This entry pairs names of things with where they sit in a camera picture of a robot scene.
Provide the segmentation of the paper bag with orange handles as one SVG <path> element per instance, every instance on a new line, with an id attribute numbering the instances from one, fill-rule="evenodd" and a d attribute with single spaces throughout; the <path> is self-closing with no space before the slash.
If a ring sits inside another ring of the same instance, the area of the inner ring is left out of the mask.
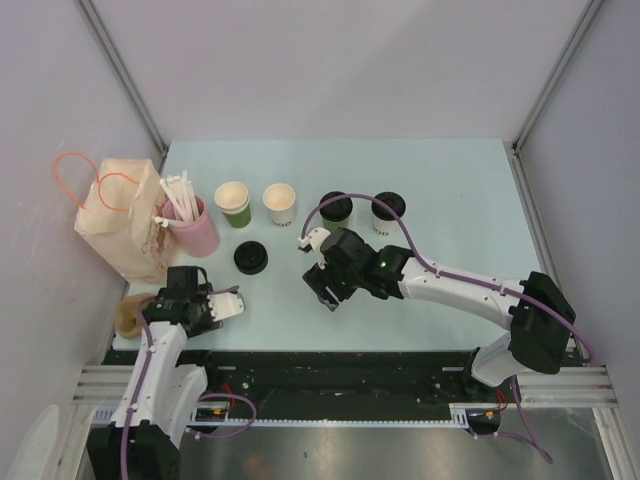
<path id="1" fill-rule="evenodd" d="M 59 167 L 65 158 L 86 161 L 94 175 L 85 200 L 67 188 Z M 150 159 L 106 158 L 100 165 L 84 154 L 67 152 L 53 163 L 65 194 L 78 207 L 74 230 L 131 284 L 160 284 L 177 249 L 172 232 L 156 218 L 168 201 Z"/>

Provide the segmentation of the brown pulp cup carrier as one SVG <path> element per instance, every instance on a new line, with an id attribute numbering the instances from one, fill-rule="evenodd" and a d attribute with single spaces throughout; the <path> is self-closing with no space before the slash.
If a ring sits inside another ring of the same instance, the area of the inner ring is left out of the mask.
<path id="1" fill-rule="evenodd" d="M 141 293 L 125 297 L 119 304 L 114 317 L 115 332 L 126 340 L 136 339 L 143 327 L 138 320 L 139 308 L 154 298 L 151 293 Z"/>

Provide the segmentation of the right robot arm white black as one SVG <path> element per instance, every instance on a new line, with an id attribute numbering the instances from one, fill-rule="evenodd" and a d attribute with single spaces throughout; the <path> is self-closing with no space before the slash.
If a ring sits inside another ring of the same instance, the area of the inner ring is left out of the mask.
<path id="1" fill-rule="evenodd" d="M 476 315 L 504 330 L 471 355 L 461 376 L 463 393 L 484 401 L 504 380 L 522 372 L 559 372 L 575 322 L 566 298 L 546 274 L 495 279 L 421 263 L 410 249 L 374 250 L 357 233 L 315 228 L 298 241 L 316 261 L 304 274 L 319 301 L 334 311 L 359 289 L 387 300 L 430 301 Z"/>

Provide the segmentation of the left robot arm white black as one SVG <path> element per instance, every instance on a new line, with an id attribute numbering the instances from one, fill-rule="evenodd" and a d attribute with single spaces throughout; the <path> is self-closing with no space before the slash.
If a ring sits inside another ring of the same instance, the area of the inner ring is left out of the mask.
<path id="1" fill-rule="evenodd" d="M 171 267 L 166 286 L 135 310 L 141 345 L 125 393 L 87 451 L 97 479 L 177 479 L 180 442 L 199 399 L 214 397 L 221 376 L 206 365 L 177 364 L 187 338 L 217 327 L 212 284 L 199 266 Z"/>

